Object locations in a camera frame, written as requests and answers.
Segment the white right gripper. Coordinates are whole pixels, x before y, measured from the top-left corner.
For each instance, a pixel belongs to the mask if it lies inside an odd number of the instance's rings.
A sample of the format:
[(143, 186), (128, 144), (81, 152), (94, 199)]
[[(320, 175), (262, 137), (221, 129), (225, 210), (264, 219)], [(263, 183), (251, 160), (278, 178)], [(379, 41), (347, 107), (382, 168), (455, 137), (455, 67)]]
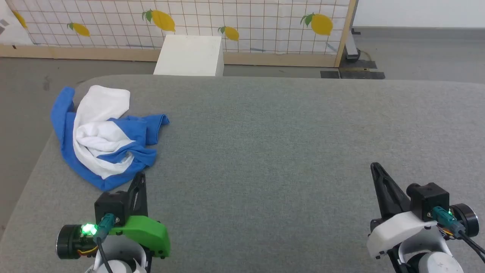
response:
[(366, 247), (370, 257), (410, 259), (411, 254), (439, 251), (436, 221), (424, 222), (409, 211), (410, 199), (378, 162), (371, 163), (371, 175), (383, 223), (373, 228)]

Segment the grey squares print panel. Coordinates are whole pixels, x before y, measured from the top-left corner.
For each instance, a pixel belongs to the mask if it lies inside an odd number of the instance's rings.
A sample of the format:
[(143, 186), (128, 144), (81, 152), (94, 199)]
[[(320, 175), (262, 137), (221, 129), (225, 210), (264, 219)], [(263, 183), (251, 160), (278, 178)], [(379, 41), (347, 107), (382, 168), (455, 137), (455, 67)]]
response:
[(34, 44), (5, 0), (0, 0), (0, 44), (30, 46)]

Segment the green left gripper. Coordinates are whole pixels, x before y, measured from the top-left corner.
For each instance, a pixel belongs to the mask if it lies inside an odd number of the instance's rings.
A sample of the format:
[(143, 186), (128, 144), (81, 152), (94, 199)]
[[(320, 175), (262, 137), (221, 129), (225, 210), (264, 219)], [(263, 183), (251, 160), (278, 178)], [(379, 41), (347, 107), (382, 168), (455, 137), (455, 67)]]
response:
[[(167, 228), (164, 224), (148, 217), (147, 183), (144, 173), (139, 173), (139, 176), (135, 176), (132, 180), (128, 188), (128, 196), (129, 218), (125, 225), (113, 227), (109, 235), (124, 235), (149, 249), (155, 257), (169, 257), (171, 242)], [(138, 213), (143, 216), (131, 216), (137, 210), (137, 200)]]

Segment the lemon print partition panel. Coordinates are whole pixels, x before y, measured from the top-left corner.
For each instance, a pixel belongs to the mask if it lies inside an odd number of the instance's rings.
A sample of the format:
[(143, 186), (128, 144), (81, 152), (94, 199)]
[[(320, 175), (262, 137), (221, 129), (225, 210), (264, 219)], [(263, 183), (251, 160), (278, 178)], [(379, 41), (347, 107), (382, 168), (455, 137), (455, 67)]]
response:
[(227, 64), (338, 67), (358, 0), (5, 0), (33, 45), (0, 57), (156, 61), (168, 35), (220, 36)]

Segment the blue and white t-shirt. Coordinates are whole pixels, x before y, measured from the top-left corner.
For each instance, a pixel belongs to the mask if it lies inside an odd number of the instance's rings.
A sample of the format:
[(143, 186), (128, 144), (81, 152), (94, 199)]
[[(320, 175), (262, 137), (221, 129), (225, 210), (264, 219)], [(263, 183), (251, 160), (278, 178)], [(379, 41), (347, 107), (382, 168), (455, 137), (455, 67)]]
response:
[(170, 123), (166, 115), (125, 116), (130, 107), (125, 89), (92, 85), (77, 107), (74, 95), (74, 88), (63, 88), (50, 114), (62, 156), (74, 172), (110, 191), (154, 164), (151, 146)]

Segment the grey metal partition stand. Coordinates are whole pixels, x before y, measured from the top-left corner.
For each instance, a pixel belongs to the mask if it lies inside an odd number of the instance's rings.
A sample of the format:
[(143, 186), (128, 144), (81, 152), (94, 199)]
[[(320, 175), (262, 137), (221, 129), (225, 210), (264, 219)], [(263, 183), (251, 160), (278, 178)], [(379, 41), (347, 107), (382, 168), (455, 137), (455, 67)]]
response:
[(355, 63), (361, 56), (361, 51), (357, 48), (354, 40), (354, 34), (360, 35), (360, 32), (356, 32), (353, 28), (350, 28), (343, 52), (343, 60), (347, 63)]

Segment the large black floor mat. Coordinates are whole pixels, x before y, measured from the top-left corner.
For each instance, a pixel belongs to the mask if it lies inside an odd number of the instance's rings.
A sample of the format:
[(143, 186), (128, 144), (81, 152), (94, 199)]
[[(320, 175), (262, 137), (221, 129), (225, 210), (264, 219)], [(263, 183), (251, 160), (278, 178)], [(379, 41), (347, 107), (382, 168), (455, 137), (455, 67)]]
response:
[(383, 80), (385, 73), (377, 70), (375, 61), (357, 60), (356, 62), (341, 62), (338, 67), (341, 79)]

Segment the white box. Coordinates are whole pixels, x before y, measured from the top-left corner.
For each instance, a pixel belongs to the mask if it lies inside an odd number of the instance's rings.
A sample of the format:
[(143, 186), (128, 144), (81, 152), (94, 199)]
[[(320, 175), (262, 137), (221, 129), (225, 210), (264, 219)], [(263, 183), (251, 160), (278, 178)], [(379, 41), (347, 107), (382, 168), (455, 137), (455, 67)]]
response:
[(154, 75), (221, 77), (224, 73), (220, 36), (165, 37)]

